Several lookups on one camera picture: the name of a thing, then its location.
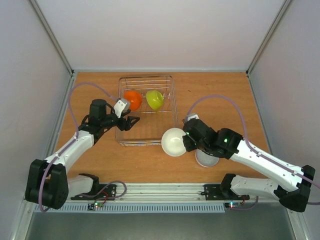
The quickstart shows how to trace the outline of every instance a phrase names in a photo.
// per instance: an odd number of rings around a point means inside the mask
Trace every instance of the wooden table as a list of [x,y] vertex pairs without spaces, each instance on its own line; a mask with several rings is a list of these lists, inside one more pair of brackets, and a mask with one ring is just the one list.
[[[118,94],[120,77],[156,75],[159,73],[137,72],[80,72],[76,84],[92,82],[107,90],[113,96]],[[249,140],[257,147],[268,150],[251,88],[245,73],[217,72],[169,72],[173,76],[176,106],[180,127],[182,119],[190,106],[199,98],[221,94],[235,101],[240,107],[247,125]],[[71,106],[78,125],[89,113],[93,99],[104,98],[112,105],[99,89],[84,85],[77,88],[71,97]],[[194,108],[208,126],[215,130],[230,128],[240,134],[243,129],[237,111],[223,99],[208,99]],[[63,123],[58,148],[66,143],[75,132],[69,112]],[[101,182],[121,180],[127,183],[216,183],[226,173],[244,177],[263,178],[255,170],[227,159],[220,159],[211,168],[198,165],[195,152],[187,152],[180,157],[170,157],[160,145],[120,146],[115,140],[115,128],[106,133],[99,142],[85,152],[68,173],[75,177],[79,173],[99,176]]]

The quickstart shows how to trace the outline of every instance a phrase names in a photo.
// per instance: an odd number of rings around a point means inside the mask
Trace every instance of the white wall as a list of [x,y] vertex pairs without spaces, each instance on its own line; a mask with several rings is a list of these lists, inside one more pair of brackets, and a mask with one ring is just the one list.
[[43,158],[69,74],[27,0],[0,2],[0,239]]
[[[320,181],[320,1],[295,0],[252,73],[272,152],[316,168]],[[312,188],[312,202],[320,190]],[[320,206],[304,217],[313,239],[320,236]]]
[[71,66],[248,69],[283,0],[38,0]]

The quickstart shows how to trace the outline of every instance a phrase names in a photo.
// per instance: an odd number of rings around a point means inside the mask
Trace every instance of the dish rack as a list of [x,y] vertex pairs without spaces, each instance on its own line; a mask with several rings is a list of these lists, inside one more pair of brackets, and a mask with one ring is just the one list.
[[[118,97],[125,91],[134,90],[141,94],[142,103],[138,110],[129,115],[140,120],[129,130],[116,129],[115,139],[122,146],[145,146],[161,144],[162,135],[170,128],[178,127],[178,113],[175,98],[174,80],[170,75],[129,76],[119,79]],[[159,91],[164,99],[162,107],[153,110],[147,103],[146,93]]]

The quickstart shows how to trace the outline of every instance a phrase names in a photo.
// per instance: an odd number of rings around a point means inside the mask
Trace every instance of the green bowl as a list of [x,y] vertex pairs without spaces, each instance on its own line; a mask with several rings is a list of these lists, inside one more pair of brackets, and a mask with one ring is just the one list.
[[150,108],[153,110],[158,110],[164,104],[164,97],[157,90],[147,91],[145,98]]

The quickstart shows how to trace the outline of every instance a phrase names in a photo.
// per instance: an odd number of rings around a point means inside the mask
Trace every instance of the orange cup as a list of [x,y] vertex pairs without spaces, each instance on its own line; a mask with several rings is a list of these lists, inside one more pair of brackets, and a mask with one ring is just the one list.
[[134,90],[125,91],[123,97],[130,102],[129,109],[131,109],[132,111],[138,110],[142,103],[141,94]]

